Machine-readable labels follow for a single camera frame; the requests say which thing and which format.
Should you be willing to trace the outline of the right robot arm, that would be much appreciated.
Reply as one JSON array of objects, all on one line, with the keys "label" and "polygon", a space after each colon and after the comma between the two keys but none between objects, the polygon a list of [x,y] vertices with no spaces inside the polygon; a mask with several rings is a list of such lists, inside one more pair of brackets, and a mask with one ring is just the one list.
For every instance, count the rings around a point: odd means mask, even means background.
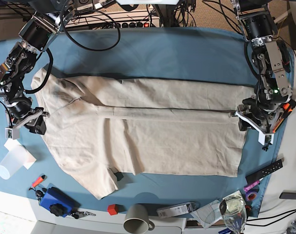
[{"label": "right robot arm", "polygon": [[[45,134],[44,119],[50,114],[42,107],[32,108],[32,99],[26,95],[35,94],[47,83],[53,67],[49,45],[75,14],[73,0],[39,0],[30,4],[35,13],[19,32],[21,41],[0,65],[0,98],[7,113],[5,136],[9,139],[18,139],[22,127],[34,134]],[[38,88],[26,90],[22,83],[24,76],[33,70],[42,52],[49,57],[44,80]]]}]

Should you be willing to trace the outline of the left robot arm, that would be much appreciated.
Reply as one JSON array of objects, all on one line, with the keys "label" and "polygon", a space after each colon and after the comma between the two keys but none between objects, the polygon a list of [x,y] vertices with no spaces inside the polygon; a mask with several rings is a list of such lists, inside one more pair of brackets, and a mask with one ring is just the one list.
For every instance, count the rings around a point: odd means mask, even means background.
[{"label": "left robot arm", "polygon": [[242,128],[259,128],[263,133],[276,131],[283,121],[283,106],[292,97],[293,89],[288,80],[291,61],[287,46],[277,39],[277,26],[270,14],[267,0],[233,0],[231,2],[251,55],[245,55],[251,71],[257,78],[255,98],[243,101]]}]

